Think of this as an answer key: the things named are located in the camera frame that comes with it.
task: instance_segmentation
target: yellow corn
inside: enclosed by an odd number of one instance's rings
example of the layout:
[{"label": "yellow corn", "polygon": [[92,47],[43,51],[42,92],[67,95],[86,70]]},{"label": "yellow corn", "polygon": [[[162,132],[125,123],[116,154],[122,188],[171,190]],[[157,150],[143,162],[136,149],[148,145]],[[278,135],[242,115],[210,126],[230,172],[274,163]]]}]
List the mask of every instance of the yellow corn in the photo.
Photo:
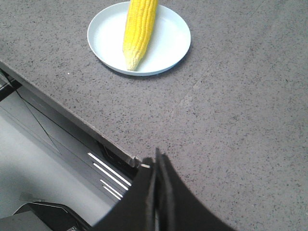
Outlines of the yellow corn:
[{"label": "yellow corn", "polygon": [[123,41],[127,70],[136,69],[143,58],[155,22],[158,0],[131,0]]}]

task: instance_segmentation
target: countertop edge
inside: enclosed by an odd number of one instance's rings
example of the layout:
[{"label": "countertop edge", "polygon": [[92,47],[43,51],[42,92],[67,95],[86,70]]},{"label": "countertop edge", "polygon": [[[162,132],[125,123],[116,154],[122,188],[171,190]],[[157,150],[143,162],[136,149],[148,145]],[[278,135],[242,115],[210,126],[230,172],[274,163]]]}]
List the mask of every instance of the countertop edge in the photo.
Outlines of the countertop edge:
[{"label": "countertop edge", "polygon": [[34,93],[36,96],[38,96],[44,102],[46,102],[49,106],[51,106],[53,109],[55,109],[57,112],[62,114],[67,119],[69,119],[72,123],[74,123],[76,126],[81,128],[87,134],[92,136],[98,142],[105,145],[110,151],[112,151],[114,154],[116,154],[118,157],[120,157],[127,164],[129,164],[132,167],[137,167],[140,164],[141,160],[136,155],[129,154],[122,147],[119,147],[115,142],[113,142],[111,139],[106,137],[104,134],[101,134],[96,128],[91,126],[89,123],[87,123],[81,117],[76,115],[74,112],[65,108],[59,102],[52,99],[50,96],[48,96],[47,94],[42,92],[40,89],[36,88],[33,84],[31,84],[29,81],[27,81],[27,79],[24,78],[20,73],[14,71],[14,69],[12,67],[7,65],[2,60],[0,60],[0,69],[2,69],[7,74],[9,74],[11,77],[16,79],[25,88],[27,88],[29,91]]}]

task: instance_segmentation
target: white plate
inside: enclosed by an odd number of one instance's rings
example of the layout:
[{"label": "white plate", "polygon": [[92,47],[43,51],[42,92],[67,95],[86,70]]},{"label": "white plate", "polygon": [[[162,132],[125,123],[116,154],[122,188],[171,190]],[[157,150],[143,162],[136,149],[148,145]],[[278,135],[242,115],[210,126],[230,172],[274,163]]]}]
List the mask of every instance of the white plate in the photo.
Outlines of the white plate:
[{"label": "white plate", "polygon": [[156,21],[144,58],[136,71],[126,69],[122,52],[129,2],[99,12],[90,22],[88,43],[108,67],[132,76],[150,76],[172,68],[187,53],[191,34],[185,21],[171,9],[158,5]]}]

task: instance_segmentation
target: gray countertop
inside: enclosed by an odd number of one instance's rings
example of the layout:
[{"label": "gray countertop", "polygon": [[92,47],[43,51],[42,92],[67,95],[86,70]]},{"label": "gray countertop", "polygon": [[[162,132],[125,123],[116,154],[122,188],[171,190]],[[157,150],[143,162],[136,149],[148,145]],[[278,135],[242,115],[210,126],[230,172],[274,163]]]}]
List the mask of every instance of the gray countertop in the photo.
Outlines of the gray countertop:
[{"label": "gray countertop", "polygon": [[152,77],[112,71],[87,42],[118,1],[0,0],[0,68],[120,157],[170,157],[238,230],[308,227],[308,2],[161,0],[187,55]]}]

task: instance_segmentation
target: black object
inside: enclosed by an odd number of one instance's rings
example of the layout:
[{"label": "black object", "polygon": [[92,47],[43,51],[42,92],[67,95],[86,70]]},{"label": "black object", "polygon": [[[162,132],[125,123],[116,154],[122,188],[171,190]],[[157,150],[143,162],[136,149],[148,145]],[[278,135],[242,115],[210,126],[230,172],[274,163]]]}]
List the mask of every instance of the black object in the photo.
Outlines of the black object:
[{"label": "black object", "polygon": [[156,149],[156,163],[145,158],[123,199],[90,231],[233,231],[206,209]]},{"label": "black object", "polygon": [[135,178],[138,173],[137,167],[130,166],[101,143],[98,143],[98,145],[101,150],[102,158],[106,159],[113,167],[123,172],[131,180]]},{"label": "black object", "polygon": [[21,84],[15,79],[11,80],[10,83],[7,83],[4,86],[0,87],[0,102],[20,87]]},{"label": "black object", "polygon": [[14,214],[32,211],[53,231],[87,231],[90,225],[69,207],[62,204],[32,202],[21,206]]}]

